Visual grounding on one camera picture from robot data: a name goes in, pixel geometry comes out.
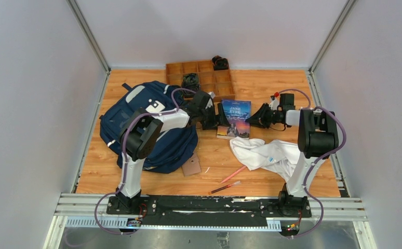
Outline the blue Jane Eyre book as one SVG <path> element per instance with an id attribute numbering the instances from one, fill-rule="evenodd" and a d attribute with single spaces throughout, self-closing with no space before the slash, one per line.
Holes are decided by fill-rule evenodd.
<path id="1" fill-rule="evenodd" d="M 248 139 L 250 137 L 250 125 L 246 119 L 251 116 L 251 102 L 223 99 L 221 103 L 230 126 L 218 126 L 217 138 L 230 140 L 241 137 Z"/>

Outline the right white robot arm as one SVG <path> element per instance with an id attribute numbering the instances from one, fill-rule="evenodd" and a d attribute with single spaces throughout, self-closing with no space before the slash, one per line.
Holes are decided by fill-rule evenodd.
<path id="1" fill-rule="evenodd" d="M 258 128 L 269 128 L 277 123 L 284 128 L 297 126 L 300 155 L 292 177 L 286 181 L 278 198 L 261 204 L 261 211 L 283 217 L 310 217 L 307 210 L 311 197 L 309 186 L 324 160 L 344 145 L 339 142 L 338 122 L 332 112 L 322 107 L 296 109 L 292 93 L 276 92 L 271 99 L 271 103 L 264 103 L 246 122 Z"/>

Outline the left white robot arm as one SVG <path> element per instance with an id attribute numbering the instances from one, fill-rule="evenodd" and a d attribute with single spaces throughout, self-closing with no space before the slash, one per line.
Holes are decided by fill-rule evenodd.
<path id="1" fill-rule="evenodd" d="M 137 109 L 120 132 L 122 147 L 122 176 L 114 193 L 120 208 L 134 214 L 142 204 L 141 174 L 144 162 L 161 141 L 163 134 L 174 130 L 189 130 L 197 123 L 210 122 L 215 118 L 213 92 L 199 91 L 186 106 L 177 106 L 168 111 L 150 113 Z"/>

